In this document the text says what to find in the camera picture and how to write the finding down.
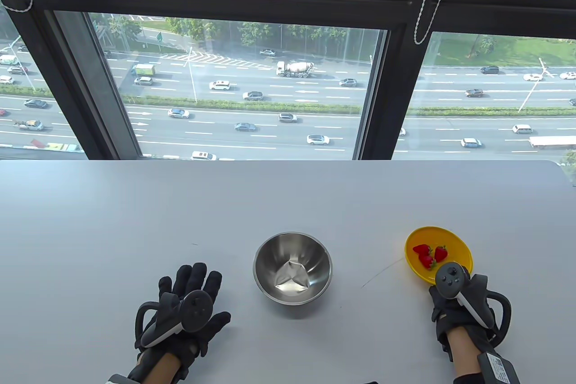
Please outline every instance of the green median strip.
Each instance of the green median strip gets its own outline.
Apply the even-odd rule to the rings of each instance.
[[[47,88],[33,90],[30,87],[0,86],[0,93],[25,97],[54,98]],[[189,98],[167,98],[161,96],[121,95],[125,104],[198,108],[229,111],[259,111],[274,113],[308,113],[308,114],[348,114],[359,115],[361,106],[335,104],[283,104],[281,102],[236,102],[234,100],[199,99],[198,102]],[[415,117],[576,117],[576,107],[570,108],[459,108],[425,107],[409,108],[407,116]]]

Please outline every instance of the car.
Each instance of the car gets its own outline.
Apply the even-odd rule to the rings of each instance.
[[[262,49],[260,54],[267,55],[268,57],[276,57],[276,51],[273,49]]]
[[[171,118],[190,118],[190,111],[180,108],[171,108],[168,110],[168,116]]]
[[[466,90],[465,94],[467,98],[481,98],[484,95],[484,90],[473,88],[471,90]]]
[[[338,83],[340,87],[356,87],[358,85],[358,81],[354,78],[344,78],[341,79]]]
[[[576,79],[576,72],[560,73],[560,79]]]
[[[278,121],[280,123],[297,123],[298,116],[296,114],[280,113],[278,114]]]
[[[527,124],[515,124],[512,126],[512,131],[514,133],[532,133],[533,129]]]
[[[0,76],[0,84],[14,84],[14,78],[8,75]]]
[[[10,66],[8,68],[8,73],[13,75],[26,75],[28,73],[28,68],[24,66]]]
[[[328,145],[330,143],[330,138],[324,135],[308,135],[306,137],[306,142],[310,145]]]
[[[244,100],[262,100],[264,99],[264,95],[261,91],[248,91],[242,95]]]
[[[47,108],[48,102],[40,99],[29,99],[24,102],[24,106],[27,106],[28,108]]]
[[[482,143],[480,142],[480,140],[477,140],[476,138],[464,138],[460,143],[462,147],[472,147],[472,148],[482,147]]]
[[[230,81],[212,81],[210,90],[230,90]]]
[[[218,160],[216,155],[213,155],[212,153],[207,153],[205,151],[193,151],[192,157],[190,159],[192,159],[192,160]]]
[[[486,66],[480,69],[480,72],[483,75],[498,75],[498,73],[500,73],[500,69],[498,69],[498,66]]]
[[[544,79],[541,73],[527,73],[524,75],[525,81],[541,81]]]
[[[236,123],[234,129],[237,131],[255,131],[257,127],[252,123]]]
[[[134,84],[137,86],[151,86],[154,81],[149,76],[139,76],[134,80]]]

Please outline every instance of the window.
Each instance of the window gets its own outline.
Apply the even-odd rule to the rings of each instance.
[[[0,41],[0,158],[59,159],[64,154],[85,158],[2,5]]]
[[[574,40],[434,33],[394,157],[547,159],[576,181],[575,71]]]
[[[144,156],[354,158],[379,30],[89,16]]]

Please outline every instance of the highway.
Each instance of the highway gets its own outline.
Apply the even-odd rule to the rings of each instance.
[[[46,83],[38,72],[30,54],[18,53],[23,65],[29,69],[29,79],[36,87]],[[198,99],[242,101],[242,93],[252,90],[263,92],[272,102],[353,104],[362,105],[370,77],[368,65],[326,63],[308,79],[285,78],[275,75],[276,59],[267,57],[231,59],[218,55],[193,53],[187,55],[123,55],[113,54],[108,60],[111,74],[121,92],[134,95],[158,95]],[[152,63],[157,75],[151,87],[134,85],[130,68],[137,63]],[[0,73],[8,69],[0,65]],[[568,100],[576,98],[574,80],[562,80],[559,74],[572,69],[550,68],[554,77],[539,82],[530,97],[528,107],[568,108]],[[519,108],[533,83],[522,79],[524,73],[538,72],[536,68],[502,69],[499,75],[482,75],[478,68],[425,67],[420,72],[411,102],[412,108],[427,106],[507,107]],[[339,87],[340,79],[352,77],[358,87]],[[25,76],[14,76],[18,85],[28,86]],[[233,88],[210,90],[214,80],[228,80]],[[467,98],[466,90],[481,88],[483,98]]]
[[[0,145],[31,146],[41,143],[77,144],[68,122],[52,100],[49,108],[23,106],[24,98],[0,95]],[[207,151],[220,159],[351,159],[360,117],[303,115],[298,123],[279,123],[277,114],[192,110],[190,119],[167,116],[164,108],[127,106],[128,117],[142,153],[189,159],[193,151]],[[20,131],[14,120],[39,119],[42,132]],[[257,125],[257,131],[234,130],[237,122]],[[397,159],[549,159],[558,161],[566,151],[534,150],[528,135],[512,133],[512,126],[528,123],[535,133],[576,135],[576,118],[432,118],[405,119],[407,135],[399,137]],[[330,145],[311,146],[308,134],[331,138]],[[484,148],[461,147],[462,138],[480,139]]]

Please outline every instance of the green truck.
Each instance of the green truck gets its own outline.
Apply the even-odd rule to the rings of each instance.
[[[153,64],[137,64],[132,67],[131,73],[135,76],[154,76],[156,67]]]

